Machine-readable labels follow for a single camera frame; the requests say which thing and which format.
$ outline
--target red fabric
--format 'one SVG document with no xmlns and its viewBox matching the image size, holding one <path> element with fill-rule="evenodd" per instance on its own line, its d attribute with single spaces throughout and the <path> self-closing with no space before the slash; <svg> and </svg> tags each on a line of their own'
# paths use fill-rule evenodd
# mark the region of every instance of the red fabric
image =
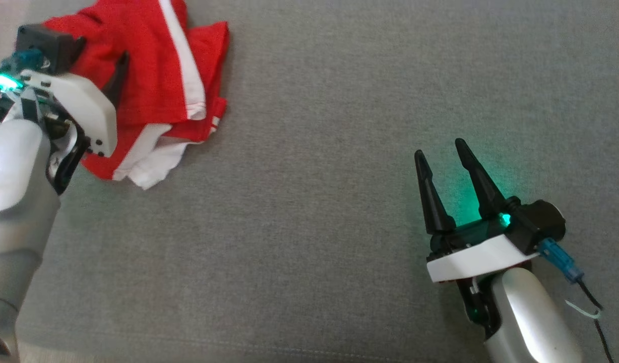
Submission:
<svg viewBox="0 0 619 363">
<path fill-rule="evenodd" d="M 109 157 L 82 161 L 94 175 L 112 179 L 146 124 L 174 124 L 168 136 L 206 140 L 213 117 L 222 117 L 220 71 L 229 42 L 226 22 L 185 28 L 187 6 L 171 0 L 199 68 L 206 91 L 207 117 L 188 120 L 179 59 L 158 0 L 98 0 L 77 14 L 51 18 L 45 26 L 75 38 L 86 37 L 81 57 L 70 72 L 103 87 L 124 51 L 130 54 L 126 82 L 117 108 L 117 147 Z"/>
</svg>

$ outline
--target red and white garment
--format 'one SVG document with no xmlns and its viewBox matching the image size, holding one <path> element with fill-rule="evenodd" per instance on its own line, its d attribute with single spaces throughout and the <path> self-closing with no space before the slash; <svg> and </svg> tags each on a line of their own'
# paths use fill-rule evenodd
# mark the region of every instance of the red and white garment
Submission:
<svg viewBox="0 0 619 363">
<path fill-rule="evenodd" d="M 187 28 L 183 0 L 98 0 L 45 26 L 86 37 L 70 72 L 99 88 L 123 52 L 130 54 L 117 108 L 116 150 L 82 161 L 94 175 L 129 177 L 148 189 L 177 166 L 188 144 L 204 142 L 218 127 L 226 108 L 219 97 L 229 44 L 226 22 Z"/>
</svg>

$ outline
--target glowing green light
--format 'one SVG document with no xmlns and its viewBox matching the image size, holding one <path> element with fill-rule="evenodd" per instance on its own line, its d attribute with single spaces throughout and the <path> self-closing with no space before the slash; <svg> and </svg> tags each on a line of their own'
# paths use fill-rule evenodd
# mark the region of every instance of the glowing green light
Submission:
<svg viewBox="0 0 619 363">
<path fill-rule="evenodd" d="M 22 85 L 18 81 L 4 74 L 0 74 L 0 88 L 4 90 L 13 90 L 21 88 Z"/>
<path fill-rule="evenodd" d="M 506 227 L 511 224 L 511 216 L 509 214 L 500 213 L 499 217 L 501 225 Z"/>
</svg>

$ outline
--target gray fabric surface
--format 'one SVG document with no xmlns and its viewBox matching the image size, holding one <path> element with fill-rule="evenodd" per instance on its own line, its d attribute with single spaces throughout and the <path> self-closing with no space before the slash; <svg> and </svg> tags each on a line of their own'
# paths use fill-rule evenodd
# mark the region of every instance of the gray fabric surface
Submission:
<svg viewBox="0 0 619 363">
<path fill-rule="evenodd" d="M 30 20 L 85 0 L 36 0 Z M 487 361 L 425 270 L 413 152 L 460 223 L 453 145 L 544 198 L 607 307 L 619 361 L 619 0 L 208 0 L 232 43 L 219 132 L 148 192 L 80 170 L 21 313 L 23 339 L 138 361 Z M 535 264 L 586 361 L 588 303 Z"/>
</svg>

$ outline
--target black cable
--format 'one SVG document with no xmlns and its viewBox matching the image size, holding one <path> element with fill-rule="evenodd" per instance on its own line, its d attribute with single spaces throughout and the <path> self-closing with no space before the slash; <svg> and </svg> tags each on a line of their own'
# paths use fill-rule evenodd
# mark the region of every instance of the black cable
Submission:
<svg viewBox="0 0 619 363">
<path fill-rule="evenodd" d="M 583 280 L 579 279 L 577 283 L 579 287 L 581 287 L 581 290 L 585 292 L 585 295 L 588 297 L 588 299 L 590 299 L 591 303 L 593 303 L 594 306 L 598 308 L 598 310 L 603 311 L 603 305 L 601 305 L 596 300 L 594 295 L 591 294 L 590 290 L 586 287 Z M 607 356 L 607 361 L 609 363 L 614 363 L 614 360 L 612 359 L 612 354 L 609 353 L 609 347 L 607 346 L 607 340 L 605 340 L 605 335 L 603 334 L 603 329 L 600 328 L 600 322 L 598 322 L 598 319 L 594 319 L 594 326 L 596 327 L 596 331 L 598 331 L 598 337 L 600 338 L 600 344 L 603 345 L 603 351 L 605 351 L 605 355 Z"/>
<path fill-rule="evenodd" d="M 598 301 L 596 300 L 596 298 L 594 297 L 594 295 L 591 294 L 590 290 L 588 290 L 588 288 L 586 287 L 585 283 L 583 282 L 583 280 L 578 280 L 577 283 L 579 284 L 579 286 L 581 287 L 581 290 L 583 292 L 585 292 L 586 296 L 588 297 L 588 299 L 590 299 L 591 303 L 594 304 L 594 306 L 596 306 L 598 308 L 598 310 L 603 310 L 603 305 L 601 305 L 600 303 L 598 303 Z"/>
</svg>

